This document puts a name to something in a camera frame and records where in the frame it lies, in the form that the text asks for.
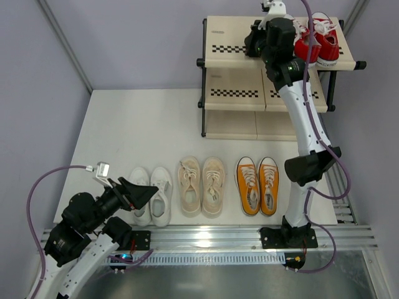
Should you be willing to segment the red canvas sneaker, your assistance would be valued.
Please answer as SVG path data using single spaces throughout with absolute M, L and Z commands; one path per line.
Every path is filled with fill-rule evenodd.
M 303 26 L 297 19 L 293 19 L 292 22 L 296 30 L 296 36 L 294 38 L 294 53 L 296 57 L 306 60 L 309 50 L 309 42 L 312 41 L 309 67 L 313 67 L 316 65 L 322 46 L 306 26 Z
M 320 45 L 320 50 L 313 64 L 322 67 L 333 67 L 339 58 L 339 42 L 336 28 L 331 18 L 324 12 L 315 12 L 312 14 L 314 25 L 314 36 Z

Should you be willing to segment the beige lace sneaker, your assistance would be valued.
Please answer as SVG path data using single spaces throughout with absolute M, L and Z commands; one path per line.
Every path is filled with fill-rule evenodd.
M 194 156 L 182 158 L 178 166 L 178 186 L 181 211 L 186 217 L 195 217 L 201 212 L 200 179 L 198 160 Z
M 209 157 L 203 166 L 203 214 L 217 218 L 223 209 L 225 169 L 217 157 Z

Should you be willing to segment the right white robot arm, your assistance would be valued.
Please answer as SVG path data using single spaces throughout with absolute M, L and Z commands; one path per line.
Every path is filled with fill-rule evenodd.
M 278 229 L 261 229 L 265 249 L 316 248 L 315 231 L 308 217 L 311 189 L 341 156 L 326 135 L 312 100 L 305 60 L 294 55 L 296 30 L 290 19 L 275 17 L 261 25 L 254 21 L 245 38 L 246 55 L 264 62 L 266 75 L 281 96 L 296 133 L 298 153 L 285 161 L 291 182 L 289 204 Z

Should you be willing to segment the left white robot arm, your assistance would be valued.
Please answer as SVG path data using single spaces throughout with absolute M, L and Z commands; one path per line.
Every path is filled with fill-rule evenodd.
M 140 242 L 132 227 L 114 214 L 143 208 L 157 192 L 156 186 L 139 186 L 119 178 L 110 180 L 101 196 L 74 195 L 45 246 L 39 247 L 41 272 L 28 297 L 77 295 L 113 251 L 132 249 Z

